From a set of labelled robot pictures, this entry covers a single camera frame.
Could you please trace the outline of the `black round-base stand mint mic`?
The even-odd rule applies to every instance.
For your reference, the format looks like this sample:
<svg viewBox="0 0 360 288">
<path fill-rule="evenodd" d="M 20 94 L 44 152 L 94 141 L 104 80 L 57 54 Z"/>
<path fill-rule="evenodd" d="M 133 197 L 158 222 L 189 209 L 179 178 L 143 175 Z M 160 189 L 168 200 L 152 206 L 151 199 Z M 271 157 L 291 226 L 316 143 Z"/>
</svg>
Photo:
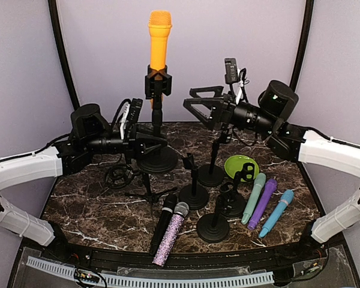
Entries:
<svg viewBox="0 0 360 288">
<path fill-rule="evenodd" d="M 228 237 L 230 226 L 227 219 L 222 215 L 225 210 L 224 197 L 219 195 L 216 199 L 214 212 L 203 215 L 197 222 L 196 231 L 199 238 L 213 244 Z"/>
</svg>

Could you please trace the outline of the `black round-base stand purple mic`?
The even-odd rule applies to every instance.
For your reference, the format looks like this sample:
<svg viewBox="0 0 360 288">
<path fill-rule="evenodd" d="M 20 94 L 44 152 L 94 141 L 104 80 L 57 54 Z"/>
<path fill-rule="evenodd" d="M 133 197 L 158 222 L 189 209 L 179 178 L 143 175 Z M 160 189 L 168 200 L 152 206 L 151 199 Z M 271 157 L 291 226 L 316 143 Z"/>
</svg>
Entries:
<svg viewBox="0 0 360 288">
<path fill-rule="evenodd" d="M 212 143 L 211 160 L 209 164 L 204 164 L 198 169 L 198 181 L 207 187 L 216 187 L 220 185 L 225 176 L 224 170 L 215 164 L 218 150 L 221 144 L 230 142 L 231 134 L 228 130 L 223 130 L 219 137 Z"/>
</svg>

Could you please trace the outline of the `orange microphone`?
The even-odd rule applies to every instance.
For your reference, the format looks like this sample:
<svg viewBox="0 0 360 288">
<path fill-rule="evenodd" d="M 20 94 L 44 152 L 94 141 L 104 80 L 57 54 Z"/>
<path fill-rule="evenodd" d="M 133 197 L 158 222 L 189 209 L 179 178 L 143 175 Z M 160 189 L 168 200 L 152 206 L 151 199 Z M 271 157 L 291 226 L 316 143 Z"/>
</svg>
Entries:
<svg viewBox="0 0 360 288">
<path fill-rule="evenodd" d="M 154 10 L 148 22 L 151 36 L 150 68 L 163 70 L 166 67 L 167 42 L 172 28 L 171 13 L 167 10 Z"/>
</svg>

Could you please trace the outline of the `black round-base stand front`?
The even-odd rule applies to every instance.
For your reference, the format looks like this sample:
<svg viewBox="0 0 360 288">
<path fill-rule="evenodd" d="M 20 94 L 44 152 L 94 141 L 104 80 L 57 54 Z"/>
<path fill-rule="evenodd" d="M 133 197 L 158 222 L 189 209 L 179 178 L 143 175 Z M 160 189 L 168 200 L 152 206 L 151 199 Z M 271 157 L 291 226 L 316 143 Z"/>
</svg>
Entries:
<svg viewBox="0 0 360 288">
<path fill-rule="evenodd" d="M 184 168 L 191 171 L 191 184 L 180 190 L 179 201 L 187 203 L 192 211 L 202 209 L 209 201 L 209 193 L 198 184 L 199 168 L 194 162 L 193 154 L 188 152 L 186 157 L 182 157 L 182 161 Z"/>
</svg>

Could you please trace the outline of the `blue microphone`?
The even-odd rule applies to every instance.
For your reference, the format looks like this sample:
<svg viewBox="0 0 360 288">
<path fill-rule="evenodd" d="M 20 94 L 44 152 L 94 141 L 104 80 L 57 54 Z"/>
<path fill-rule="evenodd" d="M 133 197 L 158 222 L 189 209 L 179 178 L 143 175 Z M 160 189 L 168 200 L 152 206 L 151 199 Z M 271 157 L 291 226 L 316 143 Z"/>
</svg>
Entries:
<svg viewBox="0 0 360 288">
<path fill-rule="evenodd" d="M 273 210 L 272 214 L 267 219 L 266 223 L 262 226 L 262 229 L 259 233 L 260 238 L 264 238 L 275 226 L 276 222 L 280 219 L 283 212 L 286 210 L 288 205 L 292 202 L 294 198 L 293 190 L 286 190 L 281 196 L 277 206 Z"/>
</svg>

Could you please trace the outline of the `glitter purple silver-head microphone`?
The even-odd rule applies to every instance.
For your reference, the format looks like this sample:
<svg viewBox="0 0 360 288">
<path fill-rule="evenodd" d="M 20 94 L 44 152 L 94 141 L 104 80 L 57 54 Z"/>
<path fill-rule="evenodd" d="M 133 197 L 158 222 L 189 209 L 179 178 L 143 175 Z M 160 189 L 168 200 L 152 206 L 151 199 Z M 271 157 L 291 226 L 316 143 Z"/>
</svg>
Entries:
<svg viewBox="0 0 360 288">
<path fill-rule="evenodd" d="M 152 263 L 163 267 L 176 242 L 178 233 L 183 225 L 185 217 L 188 215 L 190 207 L 186 202 L 179 202 L 174 209 L 174 213 L 167 226 L 166 232 L 161 240 L 158 250 Z"/>
</svg>

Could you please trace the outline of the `black round-base stand blue mic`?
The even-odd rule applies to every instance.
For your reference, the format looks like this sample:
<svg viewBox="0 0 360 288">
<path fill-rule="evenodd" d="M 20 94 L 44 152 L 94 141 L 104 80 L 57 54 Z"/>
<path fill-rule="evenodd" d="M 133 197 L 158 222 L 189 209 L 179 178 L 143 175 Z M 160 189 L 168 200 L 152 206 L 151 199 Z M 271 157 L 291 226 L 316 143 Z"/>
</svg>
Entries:
<svg viewBox="0 0 360 288">
<path fill-rule="evenodd" d="M 235 218 L 242 216 L 246 205 L 246 200 L 242 194 L 238 192 L 238 186 L 241 180 L 255 179 L 254 177 L 255 165 L 253 163 L 244 163 L 242 169 L 235 172 L 233 182 L 225 183 L 220 192 L 224 199 L 224 208 L 222 214 L 227 218 Z"/>
</svg>

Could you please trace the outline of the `black round-base stand orange mic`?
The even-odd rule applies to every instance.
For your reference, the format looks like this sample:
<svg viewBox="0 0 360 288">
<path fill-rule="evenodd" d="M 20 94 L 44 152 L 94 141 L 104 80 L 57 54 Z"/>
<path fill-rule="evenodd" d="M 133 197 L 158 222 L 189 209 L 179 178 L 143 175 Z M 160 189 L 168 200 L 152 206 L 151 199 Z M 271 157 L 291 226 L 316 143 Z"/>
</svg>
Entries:
<svg viewBox="0 0 360 288">
<path fill-rule="evenodd" d="M 171 92 L 172 76 L 167 73 L 167 66 L 157 70 L 148 65 L 145 76 L 145 97 L 147 100 L 152 100 L 151 122 L 153 135 L 156 137 L 161 136 L 163 124 L 162 96 L 169 96 Z M 171 172 L 177 163 L 177 153 L 171 147 L 164 146 L 139 160 L 138 166 L 142 172 L 159 175 Z"/>
</svg>

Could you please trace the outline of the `black handheld microphone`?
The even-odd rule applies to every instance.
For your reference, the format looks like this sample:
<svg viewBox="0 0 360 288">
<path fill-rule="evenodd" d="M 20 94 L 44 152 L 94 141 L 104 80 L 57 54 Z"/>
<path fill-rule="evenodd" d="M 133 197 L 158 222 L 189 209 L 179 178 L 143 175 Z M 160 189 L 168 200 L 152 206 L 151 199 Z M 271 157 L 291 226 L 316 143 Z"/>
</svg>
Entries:
<svg viewBox="0 0 360 288">
<path fill-rule="evenodd" d="M 170 219 L 173 215 L 176 204 L 177 196 L 175 194 L 168 195 L 164 200 L 161 214 L 150 243 L 149 254 L 151 256 L 154 256 L 156 254 L 158 247 L 160 246 L 160 243 L 169 225 Z"/>
</svg>

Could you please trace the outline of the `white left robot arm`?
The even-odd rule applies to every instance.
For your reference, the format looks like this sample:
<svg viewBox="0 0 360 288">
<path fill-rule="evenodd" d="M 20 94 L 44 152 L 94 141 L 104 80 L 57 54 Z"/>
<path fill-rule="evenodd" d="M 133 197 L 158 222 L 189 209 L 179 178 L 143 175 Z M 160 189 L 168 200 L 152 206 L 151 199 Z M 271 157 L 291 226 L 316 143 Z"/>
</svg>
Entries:
<svg viewBox="0 0 360 288">
<path fill-rule="evenodd" d="M 128 100 L 126 105 L 118 131 L 101 115 L 98 104 L 85 104 L 71 114 L 70 133 L 39 150 L 0 158 L 0 191 L 38 179 L 78 173 L 91 164 L 94 155 L 122 154 L 126 160 L 140 160 L 166 147 L 163 136 L 138 125 L 142 100 Z M 73 256 L 72 247 L 61 239 L 56 224 L 28 214 L 1 195 L 0 227 L 49 246 L 50 253 L 60 262 Z"/>
</svg>

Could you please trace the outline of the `mint green microphone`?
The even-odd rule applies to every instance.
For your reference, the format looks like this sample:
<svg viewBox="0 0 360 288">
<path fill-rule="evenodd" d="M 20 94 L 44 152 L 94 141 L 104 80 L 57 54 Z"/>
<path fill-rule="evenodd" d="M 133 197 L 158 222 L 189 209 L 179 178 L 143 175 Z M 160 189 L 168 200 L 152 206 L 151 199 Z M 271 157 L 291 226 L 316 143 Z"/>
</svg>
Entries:
<svg viewBox="0 0 360 288">
<path fill-rule="evenodd" d="M 257 205 L 258 198 L 260 196 L 261 190 L 264 187 L 266 182 L 266 175 L 264 173 L 259 173 L 254 180 L 253 189 L 251 191 L 249 200 L 244 209 L 241 223 L 247 224 L 255 210 Z"/>
</svg>

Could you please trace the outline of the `black tripod microphone stand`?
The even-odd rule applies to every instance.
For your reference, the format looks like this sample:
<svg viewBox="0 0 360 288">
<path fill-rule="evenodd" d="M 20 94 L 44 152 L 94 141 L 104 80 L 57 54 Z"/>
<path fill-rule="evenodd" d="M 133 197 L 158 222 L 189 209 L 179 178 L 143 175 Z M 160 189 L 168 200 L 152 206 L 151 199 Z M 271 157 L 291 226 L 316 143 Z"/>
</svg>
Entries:
<svg viewBox="0 0 360 288">
<path fill-rule="evenodd" d="M 161 207 L 168 195 L 175 195 L 175 184 L 164 184 L 158 175 L 141 172 L 124 163 L 100 163 L 104 194 L 110 199 L 103 209 L 103 228 L 119 242 L 122 238 L 138 238 L 157 231 Z"/>
</svg>

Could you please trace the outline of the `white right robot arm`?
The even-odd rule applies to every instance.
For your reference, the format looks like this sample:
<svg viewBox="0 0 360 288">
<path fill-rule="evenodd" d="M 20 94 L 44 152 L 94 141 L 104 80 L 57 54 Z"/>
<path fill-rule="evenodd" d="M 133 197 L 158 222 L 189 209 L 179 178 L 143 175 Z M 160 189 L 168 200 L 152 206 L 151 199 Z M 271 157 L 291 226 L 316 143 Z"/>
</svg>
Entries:
<svg viewBox="0 0 360 288">
<path fill-rule="evenodd" d="M 298 102 L 298 95 L 278 80 L 270 81 L 260 94 L 258 105 L 237 102 L 230 94 L 200 97 L 191 89 L 191 98 L 183 106 L 210 130 L 224 130 L 232 125 L 259 134 L 280 159 L 294 163 L 325 166 L 360 179 L 360 145 L 324 135 L 312 127 L 288 123 Z M 306 235 L 294 248 L 299 260 L 307 260 L 336 234 L 360 221 L 360 188 L 341 205 L 310 222 Z"/>
</svg>

